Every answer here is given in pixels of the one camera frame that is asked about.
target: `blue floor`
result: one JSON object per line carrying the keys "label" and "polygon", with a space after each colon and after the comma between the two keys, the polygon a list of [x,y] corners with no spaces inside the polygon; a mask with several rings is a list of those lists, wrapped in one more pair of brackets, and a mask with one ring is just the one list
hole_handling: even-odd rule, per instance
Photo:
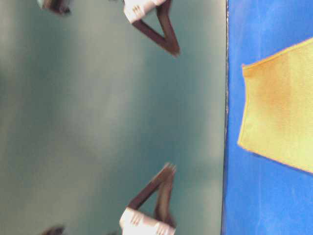
{"label": "blue floor", "polygon": [[224,235],[305,235],[313,231],[313,176],[237,145],[244,104],[242,64],[313,37],[311,0],[229,0],[229,116]]}

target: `yellow cloth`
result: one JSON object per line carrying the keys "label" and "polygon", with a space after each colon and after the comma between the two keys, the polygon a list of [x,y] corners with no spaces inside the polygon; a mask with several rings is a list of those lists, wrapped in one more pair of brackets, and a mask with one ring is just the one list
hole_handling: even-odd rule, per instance
{"label": "yellow cloth", "polygon": [[243,66],[242,148],[313,172],[313,38]]}

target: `white plastic piece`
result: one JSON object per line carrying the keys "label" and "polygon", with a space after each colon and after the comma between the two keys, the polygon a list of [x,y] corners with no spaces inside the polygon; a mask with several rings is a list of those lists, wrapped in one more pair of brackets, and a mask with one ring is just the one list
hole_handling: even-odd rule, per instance
{"label": "white plastic piece", "polygon": [[37,0],[38,5],[40,6],[40,8],[44,7],[44,0]]}
{"label": "white plastic piece", "polygon": [[123,235],[174,235],[175,229],[161,221],[126,207],[119,224]]}
{"label": "white plastic piece", "polygon": [[132,24],[141,20],[149,11],[160,6],[166,0],[125,0],[124,13]]}

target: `green board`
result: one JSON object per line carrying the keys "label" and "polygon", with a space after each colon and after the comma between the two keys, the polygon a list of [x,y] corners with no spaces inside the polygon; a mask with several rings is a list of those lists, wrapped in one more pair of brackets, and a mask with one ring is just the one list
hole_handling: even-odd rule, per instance
{"label": "green board", "polygon": [[[61,18],[35,0],[1,1],[0,234],[118,230],[166,162],[177,165],[177,234],[220,233],[225,2],[173,1],[178,58],[122,9],[76,0]],[[147,22],[160,31],[154,14]]]}

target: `dark brown robot leg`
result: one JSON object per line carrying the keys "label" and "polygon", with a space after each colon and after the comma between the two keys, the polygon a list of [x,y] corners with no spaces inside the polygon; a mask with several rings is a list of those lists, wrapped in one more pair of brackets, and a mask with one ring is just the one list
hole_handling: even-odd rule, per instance
{"label": "dark brown robot leg", "polygon": [[53,226],[42,232],[42,235],[63,235],[64,229],[65,227],[63,225]]}
{"label": "dark brown robot leg", "polygon": [[164,50],[172,54],[173,56],[179,55],[179,45],[176,39],[175,32],[172,28],[172,24],[169,18],[169,11],[171,7],[172,0],[167,0],[161,6],[156,7],[156,14],[158,20],[160,21],[162,30],[164,32],[164,37],[159,35],[150,26],[144,23],[143,20],[139,20],[133,23],[133,26],[153,40],[156,44],[162,47]]}
{"label": "dark brown robot leg", "polygon": [[159,190],[155,217],[175,228],[175,222],[169,213],[175,171],[174,166],[165,165],[161,172],[129,203],[128,207],[137,210],[156,190]]}

